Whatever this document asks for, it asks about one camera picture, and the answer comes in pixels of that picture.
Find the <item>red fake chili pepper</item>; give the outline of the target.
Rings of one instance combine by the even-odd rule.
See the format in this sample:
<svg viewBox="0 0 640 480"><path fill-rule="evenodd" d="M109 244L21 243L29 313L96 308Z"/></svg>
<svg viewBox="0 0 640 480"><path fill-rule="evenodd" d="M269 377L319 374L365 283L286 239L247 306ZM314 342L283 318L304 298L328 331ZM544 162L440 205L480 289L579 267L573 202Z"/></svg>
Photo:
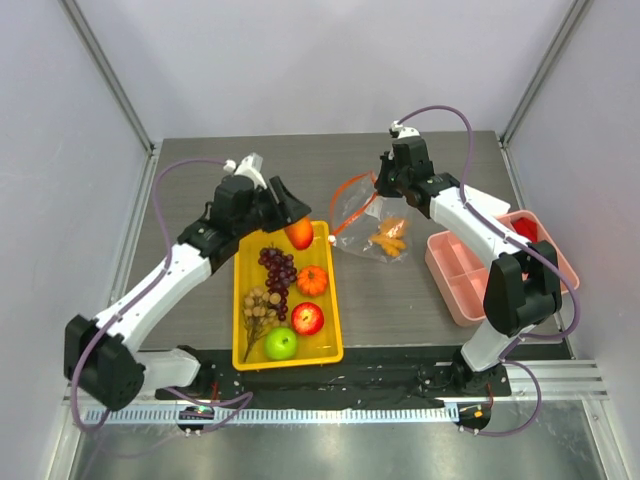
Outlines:
<svg viewBox="0 0 640 480"><path fill-rule="evenodd" d="M308 216L284 228L291 245L298 251L306 250L314 240L314 229Z"/></svg>

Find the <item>clear zip top bag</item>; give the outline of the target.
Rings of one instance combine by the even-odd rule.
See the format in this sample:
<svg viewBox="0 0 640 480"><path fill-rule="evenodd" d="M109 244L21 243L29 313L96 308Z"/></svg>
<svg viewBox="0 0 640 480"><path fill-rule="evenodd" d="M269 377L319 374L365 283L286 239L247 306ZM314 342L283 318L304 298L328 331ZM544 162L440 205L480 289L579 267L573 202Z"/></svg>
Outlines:
<svg viewBox="0 0 640 480"><path fill-rule="evenodd" d="M385 198L376 193L373 172L365 172L343 183L329 204L329 243L341 251L386 264L402 262L411 244L409 230L412 210L402 198ZM389 217L405 218L409 222L404 240L406 250L397 258L386 255L382 248L369 241L379 224Z"/></svg>

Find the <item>purple fake grapes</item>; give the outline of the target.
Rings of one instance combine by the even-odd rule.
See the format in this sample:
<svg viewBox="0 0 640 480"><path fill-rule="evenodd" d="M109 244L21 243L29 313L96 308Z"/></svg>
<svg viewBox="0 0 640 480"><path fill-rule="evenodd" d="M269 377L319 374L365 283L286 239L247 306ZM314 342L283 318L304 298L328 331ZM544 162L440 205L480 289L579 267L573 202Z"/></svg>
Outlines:
<svg viewBox="0 0 640 480"><path fill-rule="evenodd" d="M265 286L276 318L284 322L289 311L289 290L297 282L294 256L271 245L260 250L258 263L267 270Z"/></svg>

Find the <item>orange fake pumpkin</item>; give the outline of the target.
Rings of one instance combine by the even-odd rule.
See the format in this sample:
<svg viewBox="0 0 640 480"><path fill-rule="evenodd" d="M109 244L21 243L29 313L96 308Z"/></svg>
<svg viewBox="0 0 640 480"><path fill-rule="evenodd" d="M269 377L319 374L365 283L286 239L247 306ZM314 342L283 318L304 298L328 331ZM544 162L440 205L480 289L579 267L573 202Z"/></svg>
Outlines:
<svg viewBox="0 0 640 480"><path fill-rule="evenodd" d="M328 285L328 272L320 266L309 265L298 272L296 287L304 296L321 296L325 293Z"/></svg>

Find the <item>tan fake longan bunch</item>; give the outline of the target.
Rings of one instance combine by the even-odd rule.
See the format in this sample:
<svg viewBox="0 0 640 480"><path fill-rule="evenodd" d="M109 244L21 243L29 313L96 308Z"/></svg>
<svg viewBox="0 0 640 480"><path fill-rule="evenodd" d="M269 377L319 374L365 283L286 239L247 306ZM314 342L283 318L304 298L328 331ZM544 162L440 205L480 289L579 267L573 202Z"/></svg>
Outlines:
<svg viewBox="0 0 640 480"><path fill-rule="evenodd" d="M255 344L266 336L272 324L280 322L282 300L280 293L261 287L254 287L245 295L242 303L247 342L244 360L249 358Z"/></svg>

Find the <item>red fake fruit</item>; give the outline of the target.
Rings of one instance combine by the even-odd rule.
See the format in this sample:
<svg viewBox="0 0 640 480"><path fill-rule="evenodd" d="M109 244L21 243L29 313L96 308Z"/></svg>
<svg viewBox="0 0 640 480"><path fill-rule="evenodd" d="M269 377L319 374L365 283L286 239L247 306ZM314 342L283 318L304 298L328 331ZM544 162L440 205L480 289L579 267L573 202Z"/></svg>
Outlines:
<svg viewBox="0 0 640 480"><path fill-rule="evenodd" d="M324 323L324 313L315 303L300 303L291 312L291 326L299 335L315 335L324 327Z"/></svg>

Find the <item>green fake apple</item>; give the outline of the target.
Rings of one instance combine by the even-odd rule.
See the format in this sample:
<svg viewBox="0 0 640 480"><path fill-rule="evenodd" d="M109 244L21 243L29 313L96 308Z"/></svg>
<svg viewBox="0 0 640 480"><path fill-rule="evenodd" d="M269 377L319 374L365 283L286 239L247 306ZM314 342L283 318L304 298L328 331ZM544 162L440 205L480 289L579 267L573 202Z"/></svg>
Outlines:
<svg viewBox="0 0 640 480"><path fill-rule="evenodd" d="M271 361L292 359L298 348L296 333L289 327L275 327L265 337L264 352Z"/></svg>

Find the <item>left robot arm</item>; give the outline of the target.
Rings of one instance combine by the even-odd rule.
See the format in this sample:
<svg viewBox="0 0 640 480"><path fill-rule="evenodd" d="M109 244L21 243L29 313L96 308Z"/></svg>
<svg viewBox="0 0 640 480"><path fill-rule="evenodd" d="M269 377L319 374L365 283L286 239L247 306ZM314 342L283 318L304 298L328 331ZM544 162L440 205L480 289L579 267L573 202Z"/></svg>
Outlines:
<svg viewBox="0 0 640 480"><path fill-rule="evenodd" d="M144 353L142 343L187 293L238 252L244 237L281 230L310 212L278 177L262 183L242 175L225 177L204 213L184 229L151 273L93 318L77 315L69 321L63 372L71 392L83 391L111 411L123 409L141 393L167 387L179 387L193 399L205 397L213 375L191 350Z"/></svg>

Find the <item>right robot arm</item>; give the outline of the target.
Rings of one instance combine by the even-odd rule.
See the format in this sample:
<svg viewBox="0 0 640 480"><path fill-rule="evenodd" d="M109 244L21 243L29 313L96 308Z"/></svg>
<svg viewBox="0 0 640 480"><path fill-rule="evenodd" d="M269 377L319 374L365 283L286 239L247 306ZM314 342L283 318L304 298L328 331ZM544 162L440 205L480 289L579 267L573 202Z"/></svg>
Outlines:
<svg viewBox="0 0 640 480"><path fill-rule="evenodd" d="M396 135L381 157L378 194L404 198L424 217L450 230L488 270L483 299L485 319L453 356L450 385L472 395L483 388L516 339L556 313L562 305L554 273L557 251L484 216L448 173L438 174L425 140L417 133Z"/></svg>

